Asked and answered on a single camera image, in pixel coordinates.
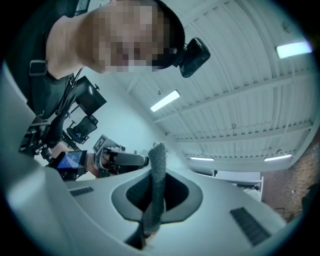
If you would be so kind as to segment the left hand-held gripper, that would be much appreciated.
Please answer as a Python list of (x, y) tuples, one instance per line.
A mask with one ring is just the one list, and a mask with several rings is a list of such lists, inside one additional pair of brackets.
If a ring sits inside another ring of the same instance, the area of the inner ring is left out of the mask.
[[(98, 141), (93, 146), (94, 163), (99, 169), (99, 177), (105, 178), (115, 176), (120, 173), (120, 166), (147, 166), (149, 164), (149, 158), (140, 154), (125, 153), (126, 147), (117, 144), (109, 137), (102, 134)], [(118, 153), (115, 163), (108, 163), (110, 154), (108, 149), (112, 152)]]

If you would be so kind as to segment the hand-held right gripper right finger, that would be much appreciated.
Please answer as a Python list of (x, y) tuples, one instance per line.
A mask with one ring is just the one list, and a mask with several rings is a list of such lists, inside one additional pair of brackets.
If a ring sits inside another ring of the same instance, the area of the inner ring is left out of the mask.
[(238, 187), (193, 171), (177, 171), (202, 190), (199, 209), (183, 222), (163, 224), (147, 239), (151, 256), (247, 256), (254, 247), (230, 211), (245, 208), (270, 235), (286, 226), (285, 220), (268, 205)]

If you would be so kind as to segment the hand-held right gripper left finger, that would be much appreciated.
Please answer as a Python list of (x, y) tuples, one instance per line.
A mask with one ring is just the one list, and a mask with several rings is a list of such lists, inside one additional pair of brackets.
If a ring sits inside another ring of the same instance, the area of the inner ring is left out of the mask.
[(0, 190), (15, 222), (49, 256), (142, 256), (98, 225), (57, 171), (19, 152), (35, 118), (7, 65), (0, 67)]

